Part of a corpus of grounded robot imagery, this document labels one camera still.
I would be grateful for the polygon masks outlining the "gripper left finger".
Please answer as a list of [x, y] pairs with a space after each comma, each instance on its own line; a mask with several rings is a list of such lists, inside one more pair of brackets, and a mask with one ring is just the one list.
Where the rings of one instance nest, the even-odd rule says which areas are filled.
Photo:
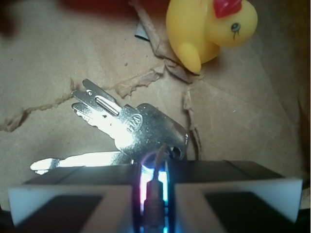
[[57, 168], [12, 186], [17, 233], [136, 233], [140, 165]]

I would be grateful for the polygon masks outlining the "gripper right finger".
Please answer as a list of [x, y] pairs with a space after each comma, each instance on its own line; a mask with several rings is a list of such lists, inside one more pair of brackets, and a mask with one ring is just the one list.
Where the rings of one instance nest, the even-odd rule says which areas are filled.
[[299, 233], [302, 180], [249, 161], [171, 161], [171, 233]]

